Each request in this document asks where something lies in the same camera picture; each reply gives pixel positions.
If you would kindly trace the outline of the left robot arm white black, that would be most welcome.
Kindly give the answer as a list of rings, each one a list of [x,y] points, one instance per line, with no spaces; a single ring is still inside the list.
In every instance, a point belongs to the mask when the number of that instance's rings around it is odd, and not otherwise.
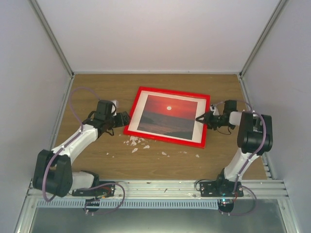
[[[98,101],[96,110],[80,123],[79,129],[65,142],[51,150],[42,150],[38,156],[33,176],[33,187],[48,195],[64,197],[68,192],[82,191],[95,196],[100,191],[99,176],[90,171],[73,172],[75,159],[104,133],[114,135],[114,129],[129,125],[127,112],[117,112],[116,100]]]

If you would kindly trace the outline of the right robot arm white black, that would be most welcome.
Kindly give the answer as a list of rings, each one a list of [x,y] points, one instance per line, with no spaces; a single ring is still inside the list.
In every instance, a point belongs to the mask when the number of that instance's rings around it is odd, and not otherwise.
[[[228,127],[229,130],[239,127],[237,134],[238,150],[233,159],[218,175],[215,182],[215,191],[219,196],[225,197],[235,191],[238,182],[250,165],[265,152],[271,150],[273,145],[272,117],[255,112],[251,105],[246,103],[249,111],[239,112],[237,100],[222,102],[224,110],[219,114],[217,104],[212,104],[209,111],[198,116],[195,120],[207,125],[208,129],[217,130]]]

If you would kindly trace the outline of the sunset photo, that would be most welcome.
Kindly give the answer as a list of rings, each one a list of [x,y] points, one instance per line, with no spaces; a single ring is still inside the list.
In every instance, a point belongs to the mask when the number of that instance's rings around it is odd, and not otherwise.
[[[148,95],[137,130],[192,140],[197,102]]]

